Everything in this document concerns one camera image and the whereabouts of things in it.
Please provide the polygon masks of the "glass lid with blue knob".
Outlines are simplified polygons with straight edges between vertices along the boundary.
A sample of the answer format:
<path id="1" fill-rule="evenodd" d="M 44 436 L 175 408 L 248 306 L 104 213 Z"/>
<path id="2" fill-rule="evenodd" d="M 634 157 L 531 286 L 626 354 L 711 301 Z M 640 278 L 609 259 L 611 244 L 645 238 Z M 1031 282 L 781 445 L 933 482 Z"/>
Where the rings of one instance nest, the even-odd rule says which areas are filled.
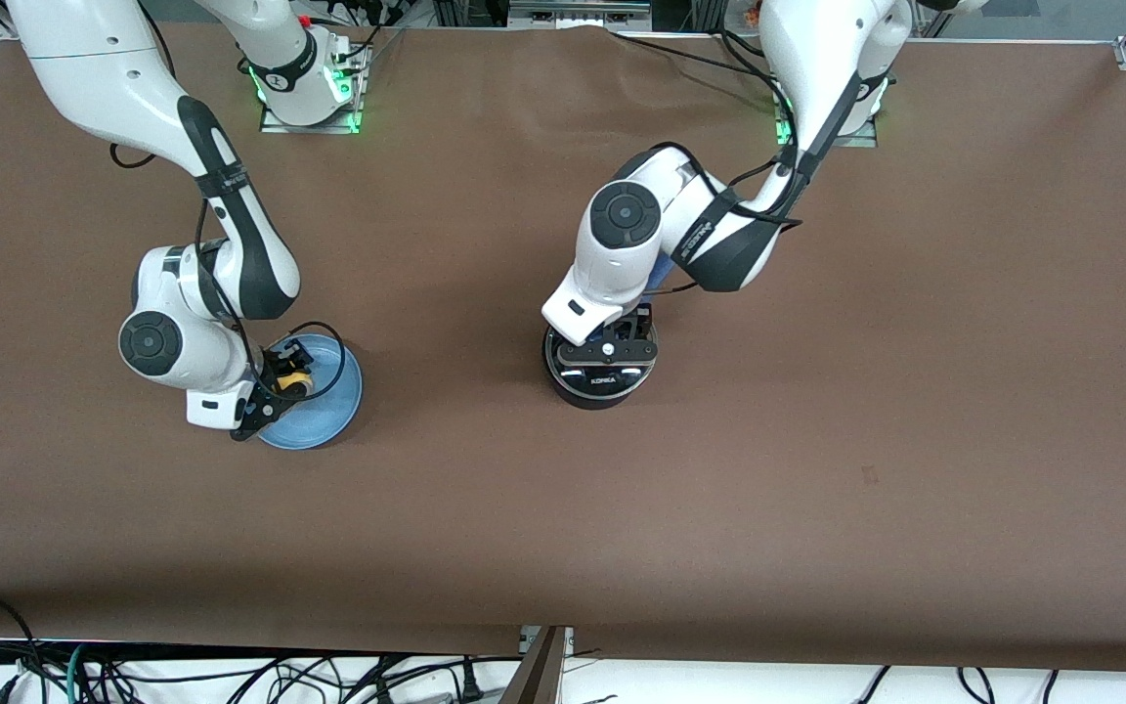
<path id="1" fill-rule="evenodd" d="M 631 326 L 617 324 L 609 327 L 631 327 L 632 329 L 645 329 L 655 326 Z M 609 407 L 622 404 L 631 392 L 642 383 L 654 369 L 652 367 L 633 367 L 631 377 L 622 377 L 613 374 L 613 367 L 608 367 L 608 374 L 604 377 L 588 377 L 586 367 L 563 367 L 558 365 L 558 342 L 568 340 L 557 330 L 549 327 L 543 336 L 543 364 L 548 374 L 549 386 L 554 389 L 560 398 L 568 404 L 581 407 L 586 410 L 606 410 Z"/>

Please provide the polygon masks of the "blue round plate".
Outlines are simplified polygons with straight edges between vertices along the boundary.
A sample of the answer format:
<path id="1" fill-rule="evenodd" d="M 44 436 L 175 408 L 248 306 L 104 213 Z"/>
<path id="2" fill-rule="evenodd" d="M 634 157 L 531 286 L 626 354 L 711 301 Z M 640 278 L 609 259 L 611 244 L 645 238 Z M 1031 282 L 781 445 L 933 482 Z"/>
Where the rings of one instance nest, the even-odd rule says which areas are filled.
<path id="1" fill-rule="evenodd" d="M 310 374 L 318 389 L 327 389 L 318 400 L 294 406 L 282 419 L 269 424 L 256 437 L 285 451 L 309 451 L 334 440 L 352 422 L 361 407 L 361 366 L 347 347 L 338 347 L 327 335 L 292 335 L 307 348 L 313 362 Z"/>

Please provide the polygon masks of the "brown table cover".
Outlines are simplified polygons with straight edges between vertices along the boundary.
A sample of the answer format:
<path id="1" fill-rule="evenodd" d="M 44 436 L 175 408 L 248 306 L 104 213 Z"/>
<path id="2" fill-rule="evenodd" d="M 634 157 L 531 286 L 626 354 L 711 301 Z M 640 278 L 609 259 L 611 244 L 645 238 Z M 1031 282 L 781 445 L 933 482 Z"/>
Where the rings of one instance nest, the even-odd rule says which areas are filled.
<path id="1" fill-rule="evenodd" d="M 625 404 L 564 404 L 540 304 L 586 202 L 678 140 L 774 151 L 762 84 L 599 28 L 406 32 L 359 135 L 269 135 L 169 25 L 298 258 L 277 338 L 364 369 L 316 451 L 232 442 L 122 364 L 138 260 L 191 239 L 0 44 L 0 598 L 41 638 L 1126 670 L 1126 71 L 915 43 L 745 289 L 661 298 Z"/>

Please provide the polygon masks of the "grey metal box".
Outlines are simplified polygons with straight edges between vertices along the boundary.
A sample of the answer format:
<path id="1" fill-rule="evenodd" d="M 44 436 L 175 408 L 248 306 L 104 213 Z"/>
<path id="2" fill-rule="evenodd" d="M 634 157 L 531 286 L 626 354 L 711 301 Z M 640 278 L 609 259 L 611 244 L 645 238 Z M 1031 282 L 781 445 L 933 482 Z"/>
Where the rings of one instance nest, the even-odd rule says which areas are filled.
<path id="1" fill-rule="evenodd" d="M 509 28 L 572 28 L 595 25 L 609 32 L 652 32 L 651 0 L 508 0 Z"/>

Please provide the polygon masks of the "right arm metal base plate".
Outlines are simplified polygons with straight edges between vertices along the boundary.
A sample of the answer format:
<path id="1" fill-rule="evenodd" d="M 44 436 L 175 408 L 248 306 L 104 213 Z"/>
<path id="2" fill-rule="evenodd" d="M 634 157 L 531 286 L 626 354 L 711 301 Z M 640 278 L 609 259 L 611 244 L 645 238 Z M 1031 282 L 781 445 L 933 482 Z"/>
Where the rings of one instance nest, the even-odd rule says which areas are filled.
<path id="1" fill-rule="evenodd" d="M 370 46 L 313 25 L 307 63 L 300 66 L 251 66 L 256 93 L 263 104 L 260 130 L 274 133 L 357 134 L 361 132 L 368 89 Z"/>

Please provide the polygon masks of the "aluminium frame post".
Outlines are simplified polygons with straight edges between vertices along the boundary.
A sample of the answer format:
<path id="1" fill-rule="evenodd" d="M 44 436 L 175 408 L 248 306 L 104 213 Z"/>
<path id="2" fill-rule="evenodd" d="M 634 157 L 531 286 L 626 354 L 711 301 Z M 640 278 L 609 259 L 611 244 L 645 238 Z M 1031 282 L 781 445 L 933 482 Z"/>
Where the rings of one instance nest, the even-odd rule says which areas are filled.
<path id="1" fill-rule="evenodd" d="M 526 654 L 498 704 L 560 704 L 564 660 L 575 654 L 575 629 L 522 627 Z"/>

